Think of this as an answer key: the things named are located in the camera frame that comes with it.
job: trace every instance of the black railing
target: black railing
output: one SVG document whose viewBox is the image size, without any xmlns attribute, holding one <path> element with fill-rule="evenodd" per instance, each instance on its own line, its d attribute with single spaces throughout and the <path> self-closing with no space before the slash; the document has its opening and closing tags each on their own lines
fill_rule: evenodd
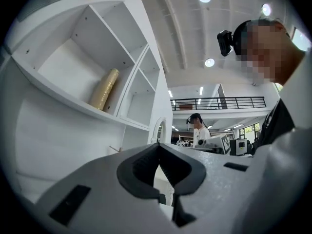
<svg viewBox="0 0 312 234">
<path fill-rule="evenodd" d="M 181 110 L 213 110 L 213 109 L 243 109 L 266 107 L 264 97 L 219 97 L 172 99 L 173 111 Z"/>
</svg>

